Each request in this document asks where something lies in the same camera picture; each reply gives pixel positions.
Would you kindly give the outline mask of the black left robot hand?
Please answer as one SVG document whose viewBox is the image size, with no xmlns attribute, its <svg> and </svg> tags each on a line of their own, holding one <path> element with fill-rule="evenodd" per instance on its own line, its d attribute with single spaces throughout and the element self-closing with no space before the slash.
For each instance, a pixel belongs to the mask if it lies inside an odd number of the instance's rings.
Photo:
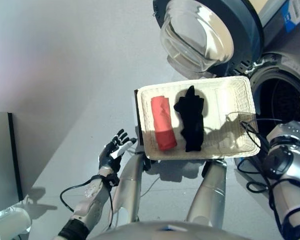
<svg viewBox="0 0 300 240">
<path fill-rule="evenodd" d="M 100 153 L 98 157 L 99 169 L 109 167 L 114 173 L 118 173 L 122 156 L 136 142 L 136 138 L 129 138 L 128 133 L 124 129 L 120 129 Z"/>
</svg>

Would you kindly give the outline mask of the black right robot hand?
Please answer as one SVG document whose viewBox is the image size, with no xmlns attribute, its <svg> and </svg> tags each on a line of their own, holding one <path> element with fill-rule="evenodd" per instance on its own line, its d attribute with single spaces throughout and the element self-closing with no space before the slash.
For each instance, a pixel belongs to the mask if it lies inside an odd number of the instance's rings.
<svg viewBox="0 0 300 240">
<path fill-rule="evenodd" d="M 266 136 L 268 152 L 281 145 L 300 147 L 300 121 L 276 125 Z"/>
</svg>

